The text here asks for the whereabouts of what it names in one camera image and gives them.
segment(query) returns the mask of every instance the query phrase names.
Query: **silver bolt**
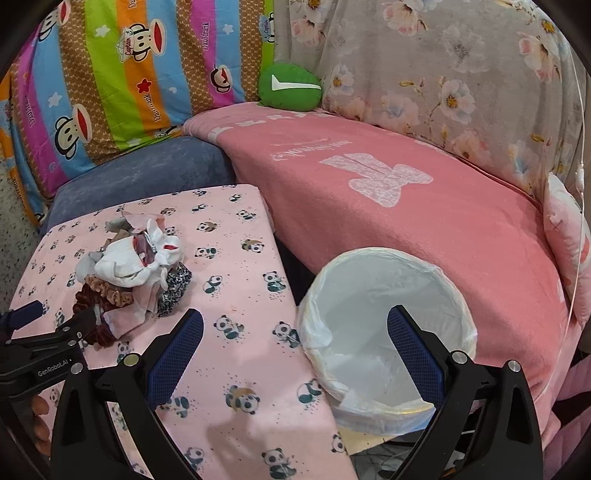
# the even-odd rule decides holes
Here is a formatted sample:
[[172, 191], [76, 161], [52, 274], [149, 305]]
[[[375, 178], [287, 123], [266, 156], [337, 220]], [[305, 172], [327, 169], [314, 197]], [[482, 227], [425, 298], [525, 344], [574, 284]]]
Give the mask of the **silver bolt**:
[[521, 365], [516, 360], [509, 360], [509, 369], [513, 370], [515, 373], [521, 370]]
[[132, 367], [139, 362], [139, 355], [137, 353], [130, 353], [123, 359], [123, 364], [126, 367]]
[[82, 370], [84, 370], [84, 365], [82, 365], [80, 362], [75, 363], [72, 365], [72, 368], [70, 368], [70, 372], [72, 372], [74, 375], [78, 375], [80, 372], [82, 372]]
[[465, 364], [468, 361], [468, 357], [464, 352], [453, 352], [452, 360], [457, 364]]

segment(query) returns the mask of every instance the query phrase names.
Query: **pile of clothes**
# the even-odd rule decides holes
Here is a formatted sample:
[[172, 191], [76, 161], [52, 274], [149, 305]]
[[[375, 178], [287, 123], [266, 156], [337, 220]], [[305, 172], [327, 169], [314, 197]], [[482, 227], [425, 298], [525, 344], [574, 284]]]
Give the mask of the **pile of clothes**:
[[106, 230], [115, 236], [76, 265], [82, 289], [72, 308], [74, 314], [95, 310], [96, 328], [84, 340], [100, 346], [113, 345], [152, 315], [169, 315], [192, 277], [181, 263], [181, 241], [168, 234], [162, 215], [123, 212]]

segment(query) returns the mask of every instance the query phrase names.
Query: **white bow print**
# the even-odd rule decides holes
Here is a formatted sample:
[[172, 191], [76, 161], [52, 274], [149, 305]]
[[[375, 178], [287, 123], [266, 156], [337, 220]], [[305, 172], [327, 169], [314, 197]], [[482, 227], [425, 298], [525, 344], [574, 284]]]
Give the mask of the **white bow print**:
[[365, 177], [364, 179], [349, 180], [349, 186], [383, 207], [396, 206], [400, 200], [402, 187], [405, 185], [409, 183], [426, 184], [433, 181], [431, 175], [416, 168], [402, 164], [391, 168], [368, 153], [348, 153], [345, 154], [345, 157], [336, 155], [322, 160], [320, 163], [352, 171]]

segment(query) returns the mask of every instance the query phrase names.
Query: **pink pillow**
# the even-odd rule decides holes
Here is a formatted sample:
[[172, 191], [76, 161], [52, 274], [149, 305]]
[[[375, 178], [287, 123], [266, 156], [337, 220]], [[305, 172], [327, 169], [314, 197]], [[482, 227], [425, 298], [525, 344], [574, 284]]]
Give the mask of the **pink pillow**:
[[591, 233], [586, 220], [583, 220], [583, 249], [579, 257], [581, 209], [553, 173], [548, 176], [548, 185], [544, 193], [544, 231], [556, 257], [564, 288], [571, 299], [577, 276], [577, 263], [580, 262], [573, 313], [582, 326], [585, 326], [591, 315]]

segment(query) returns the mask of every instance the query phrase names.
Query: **green round cushion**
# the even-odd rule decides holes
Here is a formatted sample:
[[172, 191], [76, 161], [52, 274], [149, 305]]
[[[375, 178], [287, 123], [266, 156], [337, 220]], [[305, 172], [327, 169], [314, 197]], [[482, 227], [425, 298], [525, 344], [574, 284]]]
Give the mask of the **green round cushion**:
[[277, 63], [261, 73], [259, 97], [264, 106], [309, 112], [320, 103], [322, 86], [308, 70], [297, 65]]

